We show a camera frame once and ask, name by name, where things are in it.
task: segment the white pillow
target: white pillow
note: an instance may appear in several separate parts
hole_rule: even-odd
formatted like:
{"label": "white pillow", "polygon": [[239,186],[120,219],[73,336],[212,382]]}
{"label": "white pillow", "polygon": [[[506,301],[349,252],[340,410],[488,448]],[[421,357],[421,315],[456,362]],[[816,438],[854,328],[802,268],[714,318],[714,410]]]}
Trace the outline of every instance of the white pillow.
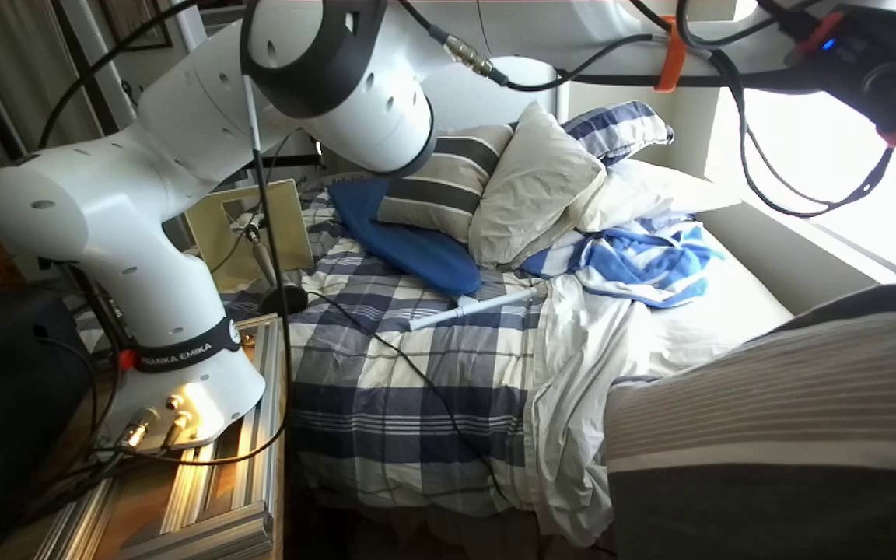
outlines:
{"label": "white pillow", "polygon": [[606,180],[568,206],[568,222],[577,231],[606,231],[666,212],[696,216],[737,203],[739,195],[727,186],[676,167],[621,158],[619,164],[606,167]]}
{"label": "white pillow", "polygon": [[584,152],[553,115],[532,104],[519,115],[469,222],[472,258],[479,266],[514,266],[597,180],[603,180],[600,158]]}

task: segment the wire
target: wire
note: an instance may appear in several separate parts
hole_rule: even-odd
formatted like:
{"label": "wire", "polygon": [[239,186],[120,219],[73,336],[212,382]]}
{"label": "wire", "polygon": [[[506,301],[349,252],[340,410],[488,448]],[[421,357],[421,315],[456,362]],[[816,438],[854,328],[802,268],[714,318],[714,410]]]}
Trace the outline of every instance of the wire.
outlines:
{"label": "wire", "polygon": [[[264,174],[264,152],[261,152],[261,132],[259,132],[259,112],[255,112],[255,87],[251,77],[244,77],[244,109],[248,109],[248,126],[251,126],[251,158],[255,158],[255,184],[259,184],[259,198],[264,209],[264,233],[268,233],[268,256],[269,256],[269,275],[273,275],[273,294],[281,299],[281,322],[284,322],[284,356],[287,356],[287,377],[293,377],[293,325],[288,325],[288,294],[284,285],[284,266],[281,266],[281,252],[273,242],[273,219],[269,219],[269,206],[268,206],[268,174]],[[295,409],[295,391],[293,382],[287,387],[287,410],[281,421],[281,428],[273,438],[281,438],[287,433],[287,425],[293,424],[293,409]]]}
{"label": "wire", "polygon": [[653,14],[643,0],[630,0],[630,6],[656,29],[671,32],[666,20],[660,20],[660,14]]}
{"label": "wire", "polygon": [[593,550],[600,557],[615,557],[615,550],[603,549],[600,542],[593,542],[587,550]]}
{"label": "wire", "polygon": [[233,237],[230,252],[214,268],[208,268],[208,275],[216,275],[236,256],[239,242],[241,242],[241,231]]}
{"label": "wire", "polygon": [[109,66],[117,52],[123,52],[138,38],[144,38],[149,29],[173,20],[178,14],[197,6],[198,0],[182,0],[182,2],[173,2],[170,9],[147,20],[139,29],[134,29],[127,38],[120,38],[113,49],[106,49],[94,66],[86,66],[70,85],[68,90],[54,104],[48,115],[45,115],[45,126],[39,132],[39,139],[36,139],[36,150],[42,150],[48,142],[48,133],[61,115],[61,109],[68,107],[68,101],[101,68]]}
{"label": "wire", "polygon": [[574,68],[568,68],[568,73],[557,68],[559,77],[543,80],[543,85],[514,85],[506,76],[502,76],[498,85],[519,90],[519,94],[553,90],[566,80],[574,80],[584,68],[591,68],[597,59],[609,55],[613,49],[629,48],[629,45],[647,45],[647,41],[653,41],[653,33],[629,33],[629,38],[609,41],[606,48],[600,48],[593,55],[587,55]]}
{"label": "wire", "polygon": [[428,32],[432,38],[445,38],[445,32],[439,25],[432,25],[411,0],[398,0],[398,6],[406,9],[406,15],[423,29]]}
{"label": "wire", "polygon": [[7,498],[0,501],[0,518],[9,518],[4,520],[7,525],[0,528],[0,545],[9,542],[12,528],[24,525],[24,524],[35,524],[45,513],[55,513],[59,507],[64,507],[68,501],[76,501],[83,491],[90,491],[97,482],[101,482],[106,475],[115,472],[117,458],[109,458],[101,464],[97,464],[90,443],[97,438],[97,428],[98,428],[98,421],[109,414],[113,409],[113,398],[115,398],[115,388],[109,391],[109,401],[106,409],[97,409],[97,387],[98,387],[98,377],[97,377],[97,363],[90,362],[86,353],[76,353],[73,344],[61,342],[61,339],[48,339],[48,336],[39,336],[42,344],[48,349],[61,349],[68,357],[73,357],[76,363],[83,363],[83,371],[94,377],[94,410],[90,410],[90,437],[83,443],[83,451],[64,458],[55,470],[61,472],[54,472],[48,479],[42,482],[35,482],[30,489],[21,489],[24,498]]}
{"label": "wire", "polygon": [[109,448],[97,445],[94,451],[127,455],[127,458],[156,460],[156,464],[178,464],[178,468],[227,468],[227,464],[241,464],[241,460],[264,455],[269,445],[278,445],[287,437],[287,428],[288,428],[288,401],[287,401],[284,424],[269,433],[269,438],[264,438],[259,448],[251,448],[244,455],[187,460],[187,458],[173,458],[173,455],[147,455],[147,451],[117,448],[117,445],[109,445]]}
{"label": "wire", "polygon": [[[795,193],[795,195],[802,195],[804,203],[816,203],[816,206],[821,206],[821,209],[795,212],[795,209],[787,209],[787,206],[774,203],[772,195],[764,195],[764,189],[757,184],[757,177],[753,177],[753,172],[748,172],[748,150],[745,150],[745,142],[748,142],[753,132],[748,132],[748,115],[745,115],[745,101],[743,101],[743,80],[739,80],[733,62],[730,62],[721,49],[714,49],[707,62],[726,77],[727,94],[730,94],[733,109],[737,109],[737,157],[739,157],[739,172],[743,172],[748,189],[753,189],[772,212],[782,212],[782,216],[790,216],[790,219],[821,219],[821,216],[826,216],[826,212],[837,212],[837,209],[842,209],[842,206],[850,206],[850,203],[858,203],[858,198],[870,195],[870,193],[880,186],[880,180],[884,180],[884,174],[887,174],[887,167],[890,167],[890,158],[892,158],[892,147],[887,147],[884,157],[874,163],[874,167],[861,177],[861,184],[858,184],[854,189],[850,189],[850,193],[847,193],[842,198],[837,198],[837,203],[826,203],[826,198],[817,198],[817,195],[802,195],[802,189],[794,189],[783,177],[776,177],[783,186],[790,186],[790,193]],[[774,172],[774,164],[764,158],[760,139],[753,139],[753,142],[757,142],[764,167]]]}
{"label": "wire", "polygon": [[783,14],[768,14],[762,21],[748,25],[748,29],[739,29],[739,32],[733,32],[733,33],[726,33],[726,38],[696,38],[696,33],[689,32],[689,20],[688,20],[689,0],[676,0],[676,29],[677,29],[677,38],[680,38],[688,48],[692,48],[692,49],[721,49],[721,48],[727,48],[727,45],[733,45],[733,41],[743,41],[743,38],[748,38],[748,33],[768,29],[768,25],[776,25],[783,15],[802,14],[802,9],[811,6],[811,2],[816,2],[816,0],[800,0],[800,2],[794,2],[790,9],[783,9]]}
{"label": "wire", "polygon": [[391,353],[412,371],[412,377],[442,401],[442,409],[445,409],[445,414],[449,414],[449,424],[452,424],[452,433],[455,433],[456,443],[483,464],[483,470],[485,470],[494,494],[498,494],[502,501],[506,501],[514,509],[519,509],[519,507],[506,498],[506,491],[505,491],[505,484],[502,484],[498,470],[492,468],[492,460],[476,448],[472,437],[465,437],[465,433],[456,425],[456,418],[455,418],[455,410],[452,410],[449,395],[411,362],[411,356],[400,353],[398,344],[391,344],[384,336],[367,332],[367,328],[365,328],[344,304],[340,304],[336,299],[328,299],[328,296],[323,296],[323,294],[316,294],[316,299],[327,301],[328,307],[336,307],[356,332],[365,332],[365,336],[376,339],[378,344],[391,349]]}

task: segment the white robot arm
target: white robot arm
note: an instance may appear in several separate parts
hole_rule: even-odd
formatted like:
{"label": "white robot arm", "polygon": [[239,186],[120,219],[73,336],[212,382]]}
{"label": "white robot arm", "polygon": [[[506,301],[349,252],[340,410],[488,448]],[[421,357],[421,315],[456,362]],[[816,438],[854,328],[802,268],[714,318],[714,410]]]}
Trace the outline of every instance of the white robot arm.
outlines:
{"label": "white robot arm", "polygon": [[[629,0],[255,0],[241,25],[206,41],[139,97],[130,128],[4,167],[0,237],[86,271],[120,311],[139,367],[123,377],[109,437],[139,424],[138,448],[212,443],[261,398],[264,382],[239,353],[212,275],[165,240],[161,222],[251,158],[251,121],[264,147],[301,128],[360,167],[398,174],[432,147],[423,76],[455,59],[494,76],[465,45],[571,68],[630,33],[663,38]],[[727,52],[743,73],[782,73],[794,41],[772,25]],[[591,73],[653,80],[663,62],[666,41],[647,41]]]}

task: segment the blue and white cloth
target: blue and white cloth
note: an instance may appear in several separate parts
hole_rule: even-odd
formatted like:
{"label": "blue and white cloth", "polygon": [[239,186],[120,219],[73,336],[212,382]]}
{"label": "blue and white cloth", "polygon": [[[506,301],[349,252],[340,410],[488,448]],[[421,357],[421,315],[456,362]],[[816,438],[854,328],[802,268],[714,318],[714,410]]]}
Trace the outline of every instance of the blue and white cloth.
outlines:
{"label": "blue and white cloth", "polygon": [[688,216],[636,219],[600,233],[568,233],[519,266],[524,275],[574,275],[587,294],[677,307],[707,294],[707,266],[718,252]]}

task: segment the white bedsheet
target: white bedsheet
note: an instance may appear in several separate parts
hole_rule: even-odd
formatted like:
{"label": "white bedsheet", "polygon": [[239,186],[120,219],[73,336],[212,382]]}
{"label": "white bedsheet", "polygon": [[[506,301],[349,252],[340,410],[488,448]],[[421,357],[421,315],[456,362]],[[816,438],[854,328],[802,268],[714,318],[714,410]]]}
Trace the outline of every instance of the white bedsheet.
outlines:
{"label": "white bedsheet", "polygon": [[709,268],[702,299],[660,315],[629,299],[591,296],[574,276],[553,279],[535,339],[535,371],[543,379],[530,406],[540,528],[591,545],[613,520],[606,470],[597,460],[613,382],[689,371],[787,318],[730,256]]}

